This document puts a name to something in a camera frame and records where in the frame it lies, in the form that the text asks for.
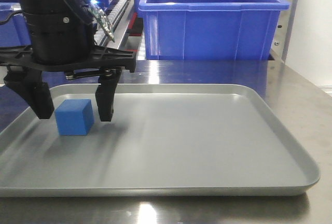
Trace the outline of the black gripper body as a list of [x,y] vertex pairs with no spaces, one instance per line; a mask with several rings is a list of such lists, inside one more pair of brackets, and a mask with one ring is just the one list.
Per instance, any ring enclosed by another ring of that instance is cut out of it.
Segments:
[[23,15],[31,44],[2,47],[1,66],[16,72],[64,72],[68,80],[135,71],[134,52],[96,45],[92,23],[62,13]]

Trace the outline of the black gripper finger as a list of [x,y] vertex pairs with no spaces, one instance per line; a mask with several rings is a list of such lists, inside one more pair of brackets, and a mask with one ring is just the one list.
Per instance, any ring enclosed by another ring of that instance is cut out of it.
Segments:
[[49,86],[42,80],[42,71],[8,66],[4,83],[29,105],[39,119],[50,119],[54,104]]
[[102,122],[111,122],[114,113],[114,95],[121,76],[121,70],[113,69],[109,75],[102,75],[98,79],[95,99],[98,113]]

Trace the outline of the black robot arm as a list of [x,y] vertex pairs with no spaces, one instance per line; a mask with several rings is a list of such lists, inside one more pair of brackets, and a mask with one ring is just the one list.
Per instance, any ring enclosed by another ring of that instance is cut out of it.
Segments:
[[49,119],[54,105],[43,72],[63,72],[67,80],[96,76],[100,120],[111,121],[121,72],[134,72],[136,58],[131,51],[95,44],[94,23],[114,39],[104,10],[91,0],[20,0],[20,6],[31,44],[1,49],[1,66],[7,68],[5,86],[23,98],[39,119]]

